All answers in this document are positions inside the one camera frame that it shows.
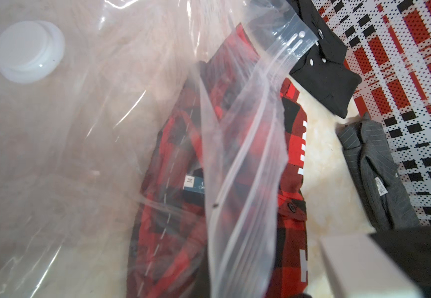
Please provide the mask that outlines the clear plastic vacuum bag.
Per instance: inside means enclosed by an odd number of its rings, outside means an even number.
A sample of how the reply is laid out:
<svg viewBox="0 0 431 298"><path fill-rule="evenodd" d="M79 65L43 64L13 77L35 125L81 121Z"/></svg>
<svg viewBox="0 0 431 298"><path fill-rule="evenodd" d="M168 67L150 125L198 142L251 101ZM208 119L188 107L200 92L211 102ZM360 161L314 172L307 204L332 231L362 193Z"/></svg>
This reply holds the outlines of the clear plastic vacuum bag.
<svg viewBox="0 0 431 298"><path fill-rule="evenodd" d="M0 1L0 298L262 298L286 1Z"/></svg>

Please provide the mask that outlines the red black plaid shirt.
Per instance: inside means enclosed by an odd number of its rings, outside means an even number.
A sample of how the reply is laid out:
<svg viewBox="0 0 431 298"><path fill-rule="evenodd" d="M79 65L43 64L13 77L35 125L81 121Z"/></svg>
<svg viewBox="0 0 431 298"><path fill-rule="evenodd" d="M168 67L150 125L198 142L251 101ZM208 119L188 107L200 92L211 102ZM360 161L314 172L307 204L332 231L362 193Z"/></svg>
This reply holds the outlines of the red black plaid shirt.
<svg viewBox="0 0 431 298"><path fill-rule="evenodd" d="M307 212L301 194L307 116L298 97L299 91L286 79L281 101L289 161L277 194L276 251L266 298L298 298L308 284L302 269L307 259ZM167 202L183 213L173 216L151 205L139 209L129 248L127 296L208 297L200 100L189 84L157 136L141 194L150 203Z"/></svg>

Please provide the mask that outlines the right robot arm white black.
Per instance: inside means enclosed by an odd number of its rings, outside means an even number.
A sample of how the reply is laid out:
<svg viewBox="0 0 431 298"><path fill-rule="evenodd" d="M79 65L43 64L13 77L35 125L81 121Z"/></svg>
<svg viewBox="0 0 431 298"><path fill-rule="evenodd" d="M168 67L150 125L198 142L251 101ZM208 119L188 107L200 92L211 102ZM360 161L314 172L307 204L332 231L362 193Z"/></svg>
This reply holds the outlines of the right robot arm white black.
<svg viewBox="0 0 431 298"><path fill-rule="evenodd" d="M336 298L431 298L431 227L325 237Z"/></svg>

